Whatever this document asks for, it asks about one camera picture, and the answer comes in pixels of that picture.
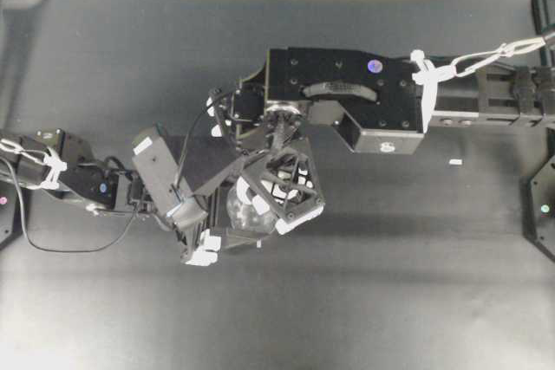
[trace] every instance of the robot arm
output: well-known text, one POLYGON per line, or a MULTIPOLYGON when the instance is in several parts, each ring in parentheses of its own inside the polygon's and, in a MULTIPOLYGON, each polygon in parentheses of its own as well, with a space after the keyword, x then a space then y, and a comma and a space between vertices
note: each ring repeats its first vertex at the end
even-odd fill
POLYGON ((428 126, 555 126, 553 68, 496 63, 551 44, 552 32, 454 59, 270 49, 236 90, 210 93, 193 127, 208 112, 216 121, 211 138, 151 127, 133 141, 135 172, 95 160, 82 140, 59 130, 33 138, 1 132, 0 156, 16 176, 8 165, 0 174, 93 213, 114 211, 125 176, 134 216, 154 216, 175 232, 183 263, 207 266, 221 248, 259 245, 323 212, 306 123, 332 127, 354 153, 389 154, 413 153, 428 126))

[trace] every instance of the white zip tie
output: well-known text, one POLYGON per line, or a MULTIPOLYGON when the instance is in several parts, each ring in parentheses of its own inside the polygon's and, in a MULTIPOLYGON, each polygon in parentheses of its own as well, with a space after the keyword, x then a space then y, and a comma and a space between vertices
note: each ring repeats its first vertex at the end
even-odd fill
POLYGON ((24 158, 30 159, 40 166, 48 166, 50 168, 49 173, 40 185, 32 185, 29 188, 44 189, 44 190, 57 190, 60 188, 60 183, 58 179, 60 178, 60 173, 68 169, 68 164, 60 159, 60 155, 50 146, 47 147, 50 155, 43 151, 35 150, 25 150, 19 143, 13 140, 1 139, 0 140, 0 150, 13 153, 15 155, 21 155, 24 158), (32 153, 37 153, 42 155, 42 160, 31 155, 32 153))
POLYGON ((454 58, 448 65, 436 67, 433 62, 425 58, 424 52, 416 49, 410 54, 410 61, 414 62, 418 69, 413 74, 413 81, 419 86, 423 86, 422 91, 422 131, 428 131, 429 122, 435 110, 437 102, 437 85, 442 81, 451 80, 454 77, 466 77, 475 73, 478 69, 496 62, 499 58, 511 58, 514 55, 523 55, 540 49, 545 46, 545 39, 542 36, 521 39, 519 41, 503 43, 493 51, 476 52, 474 54, 461 55, 454 58), (457 72, 457 64, 470 58, 485 56, 460 73, 457 72))

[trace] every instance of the bolt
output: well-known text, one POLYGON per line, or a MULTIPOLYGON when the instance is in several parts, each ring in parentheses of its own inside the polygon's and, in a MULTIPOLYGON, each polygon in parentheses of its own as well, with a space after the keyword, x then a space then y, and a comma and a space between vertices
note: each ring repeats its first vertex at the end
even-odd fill
POLYGON ((395 144, 393 142, 382 142, 380 144, 381 153, 392 153, 395 152, 395 144))

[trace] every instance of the gray surface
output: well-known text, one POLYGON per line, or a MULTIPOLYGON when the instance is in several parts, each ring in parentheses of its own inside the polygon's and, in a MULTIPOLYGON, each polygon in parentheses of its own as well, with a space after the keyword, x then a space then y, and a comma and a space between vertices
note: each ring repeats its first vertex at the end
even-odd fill
MULTIPOLYGON (((208 88, 256 70, 269 47, 462 54, 529 36, 529 2, 48 0, 29 11, 12 0, 2 109, 13 130, 55 125, 128 162, 141 129, 182 132, 208 88)), ((185 267, 145 222, 95 256, 22 239, 0 252, 0 366, 555 367, 555 265, 521 236, 541 131, 431 129, 397 157, 313 133, 326 211, 261 250, 185 267)), ((29 228, 69 247, 122 225, 38 195, 29 228)))

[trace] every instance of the wire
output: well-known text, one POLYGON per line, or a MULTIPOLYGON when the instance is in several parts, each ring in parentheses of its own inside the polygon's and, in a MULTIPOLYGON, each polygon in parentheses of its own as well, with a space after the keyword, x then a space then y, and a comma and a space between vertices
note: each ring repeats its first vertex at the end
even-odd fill
MULTIPOLYGON (((440 63, 449 64, 452 60, 454 60, 457 57, 454 56, 454 55, 452 55, 452 56, 431 55, 428 58, 431 62, 440 62, 440 63)), ((400 57, 394 58, 394 60, 396 60, 396 61, 410 61, 410 57, 400 56, 400 57)), ((472 58, 472 59, 469 59, 469 61, 478 62, 478 61, 480 61, 480 59, 479 58, 472 58)), ((506 62, 492 62, 491 64, 489 64, 489 66, 505 69, 506 71, 512 71, 512 72, 515 72, 517 70, 514 65, 507 64, 506 62)))
POLYGON ((187 134, 185 135, 185 138, 183 139, 183 146, 181 147, 180 162, 178 163, 177 172, 175 173, 175 178, 173 180, 173 186, 176 189, 178 187, 178 183, 180 182, 181 174, 183 173, 183 166, 185 165, 185 158, 187 155, 187 145, 189 142, 189 137, 193 134, 194 128, 199 124, 199 121, 204 115, 204 113, 206 113, 211 107, 219 103, 223 98, 233 93, 234 91, 228 91, 226 93, 220 93, 215 95, 212 98, 212 102, 204 106, 202 108, 202 111, 199 114, 197 114, 197 117, 193 120, 191 127, 189 127, 189 131, 187 132, 187 134))
POLYGON ((96 249, 89 249, 89 250, 88 249, 59 250, 59 249, 51 249, 51 248, 39 246, 29 238, 29 233, 27 232, 27 222, 25 219, 25 202, 23 200, 23 192, 22 192, 21 186, 19 185, 19 179, 17 178, 16 170, 6 158, 0 157, 0 161, 2 161, 8 167, 8 170, 10 171, 11 179, 13 181, 13 185, 16 187, 17 199, 19 201, 19 215, 21 218, 21 229, 22 229, 23 235, 25 236, 25 240, 27 240, 27 242, 37 250, 46 251, 48 253, 74 253, 74 254, 96 253, 98 251, 103 251, 119 243, 121 240, 123 240, 123 238, 127 235, 127 232, 129 231, 129 229, 131 228, 131 224, 137 218, 137 214, 142 204, 142 197, 141 197, 141 201, 135 205, 134 210, 131 214, 131 218, 129 218, 129 220, 127 221, 125 228, 123 229, 123 232, 115 240, 113 240, 108 244, 104 244, 101 247, 98 247, 96 249))

